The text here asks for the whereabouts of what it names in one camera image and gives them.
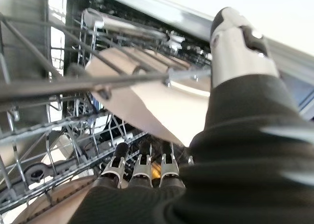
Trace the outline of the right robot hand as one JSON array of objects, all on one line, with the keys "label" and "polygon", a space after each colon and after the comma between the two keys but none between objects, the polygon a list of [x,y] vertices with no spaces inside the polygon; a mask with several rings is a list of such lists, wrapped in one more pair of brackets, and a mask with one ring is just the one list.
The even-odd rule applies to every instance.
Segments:
[{"label": "right robot hand", "polygon": [[210,32],[211,89],[193,165],[160,189],[90,189],[72,224],[311,224],[314,125],[301,117],[266,40],[233,8]]}]

